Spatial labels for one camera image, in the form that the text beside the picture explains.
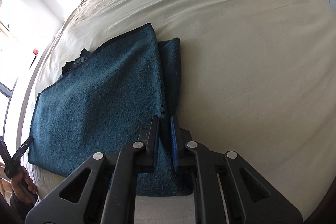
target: metal pin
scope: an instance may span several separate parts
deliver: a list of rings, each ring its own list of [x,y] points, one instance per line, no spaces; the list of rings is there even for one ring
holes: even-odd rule
[[[92,156],[95,160],[101,160],[104,157],[104,154],[102,152],[96,152]]]
[[[134,147],[134,148],[142,148],[142,147],[143,147],[143,143],[142,143],[142,142],[135,142],[135,143],[133,144],[133,147]]]
[[[238,154],[234,151],[229,151],[226,155],[229,159],[235,159],[238,157]]]
[[[197,147],[197,142],[190,141],[190,142],[187,143],[187,147],[196,148]]]

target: bed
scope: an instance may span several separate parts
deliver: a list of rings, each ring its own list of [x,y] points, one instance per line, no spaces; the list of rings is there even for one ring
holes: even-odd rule
[[[240,153],[308,219],[336,176],[336,12],[324,0],[83,0],[40,61],[22,139],[67,61],[147,22],[181,40],[181,127]],[[63,180],[24,164],[41,198]],[[135,218],[194,223],[193,196],[137,197]]]

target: triangular cutout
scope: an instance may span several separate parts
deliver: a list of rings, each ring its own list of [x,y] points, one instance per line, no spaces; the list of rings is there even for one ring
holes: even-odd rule
[[[245,168],[240,168],[239,172],[249,192],[252,202],[268,198],[270,193],[248,172]]]
[[[67,185],[59,193],[59,197],[74,204],[78,203],[90,173],[91,170],[89,168],[85,168],[71,183],[69,183],[69,185]]]

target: black clamp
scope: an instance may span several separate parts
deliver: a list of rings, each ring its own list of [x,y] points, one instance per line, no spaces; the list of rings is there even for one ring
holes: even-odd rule
[[[2,138],[2,136],[0,136],[0,156],[2,157],[2,160],[3,160],[4,164],[6,165],[4,171],[5,171],[6,176],[9,179],[14,177],[17,173],[21,172],[21,161],[20,161],[20,159],[23,156],[23,154],[26,152],[28,147],[31,145],[33,140],[34,140],[33,137],[29,136],[28,139],[15,152],[13,157],[11,157],[8,150],[7,150],[7,146],[4,142],[4,139]],[[30,201],[33,204],[35,204],[37,199],[38,199],[38,195],[34,194],[33,192],[28,190],[28,185],[27,185],[27,183],[25,182],[24,179],[22,179],[19,182],[19,187],[23,190],[23,192],[26,194],[26,196],[28,196]]]
[[[97,152],[27,215],[26,224],[130,224],[134,222],[138,173],[157,165],[159,118],[119,153]]]
[[[278,190],[234,151],[210,151],[171,117],[176,172],[194,175],[197,224],[302,224],[303,219]]]

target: dark sleeve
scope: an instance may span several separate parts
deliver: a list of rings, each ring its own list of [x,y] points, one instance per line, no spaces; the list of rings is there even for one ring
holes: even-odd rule
[[[12,190],[12,194],[10,196],[10,207],[23,221],[25,221],[28,212],[34,207],[34,204],[30,203],[29,205],[26,205],[19,201]]]

